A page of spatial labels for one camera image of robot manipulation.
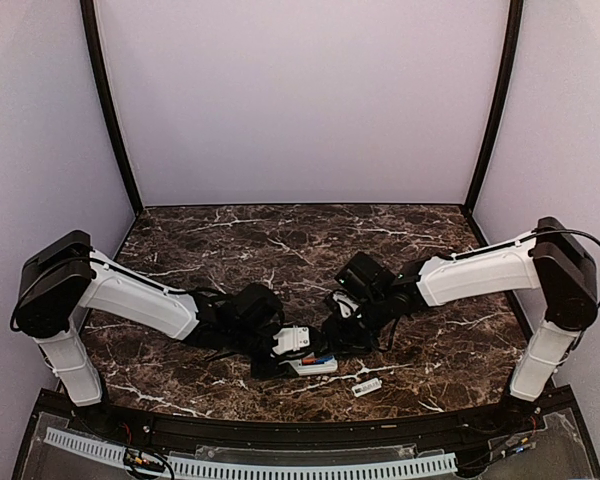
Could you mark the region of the blue AAA battery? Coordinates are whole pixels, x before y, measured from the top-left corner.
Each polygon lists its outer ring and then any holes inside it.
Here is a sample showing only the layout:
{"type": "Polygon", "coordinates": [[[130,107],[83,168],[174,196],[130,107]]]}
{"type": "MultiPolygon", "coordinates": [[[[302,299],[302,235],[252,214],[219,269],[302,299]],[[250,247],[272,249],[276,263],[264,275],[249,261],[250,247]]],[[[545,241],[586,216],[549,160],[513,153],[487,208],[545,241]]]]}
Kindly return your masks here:
{"type": "Polygon", "coordinates": [[[317,359],[315,360],[315,363],[316,363],[316,364],[325,364],[325,363],[327,363],[327,362],[329,362],[329,361],[331,361],[331,360],[333,360],[333,357],[332,357],[332,356],[328,356],[328,357],[321,357],[321,358],[317,358],[317,359]]]}

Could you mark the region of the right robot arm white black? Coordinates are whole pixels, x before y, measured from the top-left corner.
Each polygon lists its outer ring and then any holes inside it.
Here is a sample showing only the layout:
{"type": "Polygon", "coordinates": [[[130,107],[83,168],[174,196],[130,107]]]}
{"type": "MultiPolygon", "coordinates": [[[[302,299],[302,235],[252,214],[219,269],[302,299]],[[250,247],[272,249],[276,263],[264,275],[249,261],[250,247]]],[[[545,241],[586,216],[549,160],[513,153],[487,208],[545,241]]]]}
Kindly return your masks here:
{"type": "Polygon", "coordinates": [[[579,243],[583,232],[554,217],[496,245],[407,262],[398,273],[358,252],[336,276],[321,327],[331,352],[362,355],[380,348],[386,326],[428,308],[503,291],[539,289],[546,310],[508,383],[508,397],[490,413],[501,434],[529,416],[558,365],[595,322],[600,308],[595,260],[579,243]]]}

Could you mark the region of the white battery cover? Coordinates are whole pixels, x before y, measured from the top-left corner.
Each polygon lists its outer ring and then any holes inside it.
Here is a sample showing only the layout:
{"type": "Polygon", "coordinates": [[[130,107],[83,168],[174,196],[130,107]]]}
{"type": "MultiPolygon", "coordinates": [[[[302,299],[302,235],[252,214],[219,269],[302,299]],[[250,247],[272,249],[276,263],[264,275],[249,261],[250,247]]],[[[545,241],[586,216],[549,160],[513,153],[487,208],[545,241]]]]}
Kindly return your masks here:
{"type": "Polygon", "coordinates": [[[382,388],[382,381],[378,378],[367,380],[363,383],[356,384],[352,387],[352,392],[355,397],[361,397],[369,393],[375,392],[382,388]]]}

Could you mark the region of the white remote control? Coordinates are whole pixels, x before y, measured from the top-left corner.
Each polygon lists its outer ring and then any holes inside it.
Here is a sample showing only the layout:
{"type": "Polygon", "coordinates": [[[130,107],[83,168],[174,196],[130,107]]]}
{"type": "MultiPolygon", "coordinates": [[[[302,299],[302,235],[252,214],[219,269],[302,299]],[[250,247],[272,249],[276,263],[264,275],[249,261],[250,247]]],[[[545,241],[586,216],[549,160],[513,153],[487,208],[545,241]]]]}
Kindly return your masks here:
{"type": "MultiPolygon", "coordinates": [[[[315,356],[307,356],[305,358],[321,358],[321,357],[315,357],[315,356]]],[[[292,368],[292,371],[297,374],[300,377],[303,376],[312,376],[312,375],[326,375],[326,374],[331,374],[337,371],[338,369],[338,361],[335,359],[334,356],[333,360],[325,363],[325,364],[311,364],[311,365],[303,365],[302,363],[302,359],[305,358],[301,358],[301,359],[294,359],[294,360],[289,360],[287,361],[287,364],[289,364],[292,368]]]]}

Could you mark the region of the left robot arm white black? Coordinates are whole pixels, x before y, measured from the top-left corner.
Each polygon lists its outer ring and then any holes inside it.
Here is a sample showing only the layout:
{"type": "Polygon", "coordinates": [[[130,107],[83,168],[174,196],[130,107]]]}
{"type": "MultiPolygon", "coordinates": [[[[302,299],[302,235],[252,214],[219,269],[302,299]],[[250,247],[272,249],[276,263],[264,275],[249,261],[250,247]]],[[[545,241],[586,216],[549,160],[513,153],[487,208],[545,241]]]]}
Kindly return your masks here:
{"type": "Polygon", "coordinates": [[[276,295],[260,284],[237,294],[175,289],[112,261],[74,230],[27,260],[10,328],[33,338],[81,417],[100,436],[121,427],[120,412],[73,325],[77,309],[104,311],[190,346],[246,355],[276,366],[309,343],[306,328],[284,324],[276,295]]]}

